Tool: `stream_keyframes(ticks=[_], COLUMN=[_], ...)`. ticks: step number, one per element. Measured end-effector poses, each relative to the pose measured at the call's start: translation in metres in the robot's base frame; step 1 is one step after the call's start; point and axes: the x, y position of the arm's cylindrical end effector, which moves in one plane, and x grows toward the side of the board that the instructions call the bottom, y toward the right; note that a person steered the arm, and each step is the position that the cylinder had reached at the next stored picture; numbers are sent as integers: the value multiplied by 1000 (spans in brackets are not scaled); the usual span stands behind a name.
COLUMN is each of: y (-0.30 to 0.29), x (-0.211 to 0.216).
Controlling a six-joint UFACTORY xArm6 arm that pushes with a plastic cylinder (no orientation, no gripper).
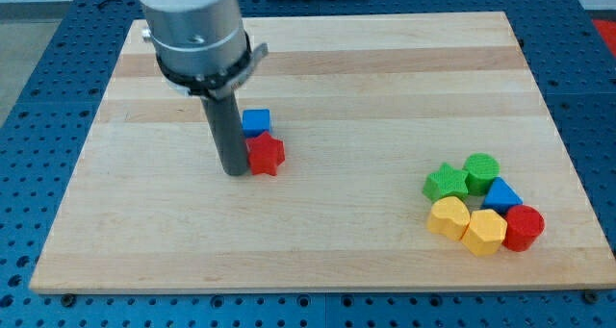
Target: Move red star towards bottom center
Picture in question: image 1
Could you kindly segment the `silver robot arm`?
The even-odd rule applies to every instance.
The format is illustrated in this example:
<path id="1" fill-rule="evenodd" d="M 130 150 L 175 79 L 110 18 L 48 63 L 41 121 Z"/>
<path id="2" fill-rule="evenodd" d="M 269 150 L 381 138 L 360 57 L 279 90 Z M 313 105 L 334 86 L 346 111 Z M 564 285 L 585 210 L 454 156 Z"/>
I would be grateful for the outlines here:
<path id="1" fill-rule="evenodd" d="M 196 96 L 209 123 L 221 166 L 248 171 L 248 150 L 235 91 L 269 52 L 252 48 L 239 0 L 139 0 L 156 60 L 171 85 Z"/>

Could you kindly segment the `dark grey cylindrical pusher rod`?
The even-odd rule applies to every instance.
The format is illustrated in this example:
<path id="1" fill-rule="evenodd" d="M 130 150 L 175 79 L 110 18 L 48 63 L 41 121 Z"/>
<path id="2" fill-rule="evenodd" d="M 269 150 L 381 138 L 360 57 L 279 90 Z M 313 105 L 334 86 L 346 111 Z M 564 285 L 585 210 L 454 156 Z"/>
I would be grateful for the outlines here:
<path id="1" fill-rule="evenodd" d="M 249 169 L 248 151 L 235 95 L 221 100 L 204 98 L 201 103 L 223 171 L 230 176 L 244 175 Z"/>

